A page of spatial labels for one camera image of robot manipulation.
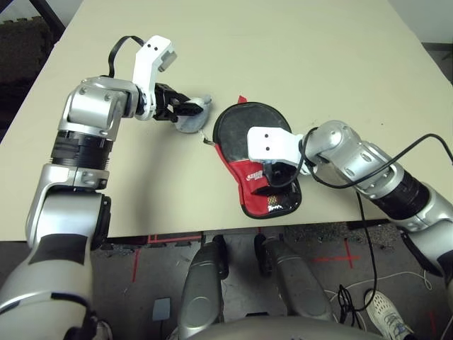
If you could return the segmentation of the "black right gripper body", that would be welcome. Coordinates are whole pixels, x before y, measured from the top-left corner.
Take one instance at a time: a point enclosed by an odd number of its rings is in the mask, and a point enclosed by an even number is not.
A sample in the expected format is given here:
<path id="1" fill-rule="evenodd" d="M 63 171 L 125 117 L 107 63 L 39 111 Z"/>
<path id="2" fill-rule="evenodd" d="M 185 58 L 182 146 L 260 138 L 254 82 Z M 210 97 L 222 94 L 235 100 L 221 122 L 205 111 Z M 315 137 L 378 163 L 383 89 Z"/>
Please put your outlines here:
<path id="1" fill-rule="evenodd" d="M 276 162 L 274 164 L 267 163 L 263 165 L 263 174 L 269 186 L 272 188 L 284 188 L 286 186 L 299 187 L 296 177 L 297 168 L 295 166 L 282 162 Z"/>

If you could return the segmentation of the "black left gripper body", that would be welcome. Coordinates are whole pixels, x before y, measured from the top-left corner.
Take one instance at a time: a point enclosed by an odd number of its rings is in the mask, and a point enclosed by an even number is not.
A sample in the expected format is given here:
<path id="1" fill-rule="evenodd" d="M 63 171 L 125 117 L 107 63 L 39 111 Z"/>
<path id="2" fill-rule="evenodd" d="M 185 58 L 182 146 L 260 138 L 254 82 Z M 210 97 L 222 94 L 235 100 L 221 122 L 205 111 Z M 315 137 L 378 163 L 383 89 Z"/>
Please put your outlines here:
<path id="1" fill-rule="evenodd" d="M 156 83 L 154 87 L 156 109 L 153 115 L 155 120 L 165 120 L 176 123 L 177 115 L 169 108 L 173 107 L 172 100 L 176 99 L 176 91 L 170 86 Z"/>

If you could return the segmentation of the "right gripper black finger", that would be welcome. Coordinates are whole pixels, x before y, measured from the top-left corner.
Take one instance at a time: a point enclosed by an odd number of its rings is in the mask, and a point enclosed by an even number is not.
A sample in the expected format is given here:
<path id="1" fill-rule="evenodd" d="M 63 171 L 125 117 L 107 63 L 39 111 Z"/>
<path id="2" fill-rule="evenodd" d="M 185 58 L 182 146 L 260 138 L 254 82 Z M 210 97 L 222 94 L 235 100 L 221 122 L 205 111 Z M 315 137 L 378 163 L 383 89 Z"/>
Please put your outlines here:
<path id="1" fill-rule="evenodd" d="M 261 188 L 257 188 L 252 192 L 252 194 L 257 196 L 277 196 L 284 192 L 285 187 L 264 186 Z"/>

